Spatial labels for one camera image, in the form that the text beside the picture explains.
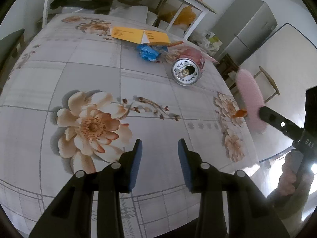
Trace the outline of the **green sleeve forearm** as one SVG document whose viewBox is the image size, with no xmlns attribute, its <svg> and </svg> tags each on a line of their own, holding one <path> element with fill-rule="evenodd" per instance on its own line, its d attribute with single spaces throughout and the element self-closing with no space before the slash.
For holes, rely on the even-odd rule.
<svg viewBox="0 0 317 238">
<path fill-rule="evenodd" d="M 275 202 L 278 198 L 291 196 L 284 206 L 274 206 L 290 237 L 295 237 L 302 228 L 303 221 L 301 218 L 308 200 L 310 186 L 314 180 L 313 174 L 304 174 L 299 186 L 295 188 L 294 177 L 295 174 L 291 174 L 291 178 L 284 177 L 284 174 L 282 174 L 278 187 L 267 197 L 270 202 Z"/>
</svg>

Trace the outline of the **right hand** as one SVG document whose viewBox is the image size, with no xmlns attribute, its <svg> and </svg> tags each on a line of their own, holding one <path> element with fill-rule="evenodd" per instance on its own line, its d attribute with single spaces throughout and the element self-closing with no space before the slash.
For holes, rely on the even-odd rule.
<svg viewBox="0 0 317 238">
<path fill-rule="evenodd" d="M 291 166 L 293 158 L 291 152 L 285 156 L 285 163 L 282 165 L 282 175 L 279 178 L 277 187 L 278 194 L 281 196 L 288 196 L 294 194 L 297 190 L 300 192 L 309 192 L 310 186 L 314 180 L 314 174 L 311 170 L 307 170 L 301 179 L 298 187 L 294 183 L 297 180 L 296 174 L 292 171 Z"/>
</svg>

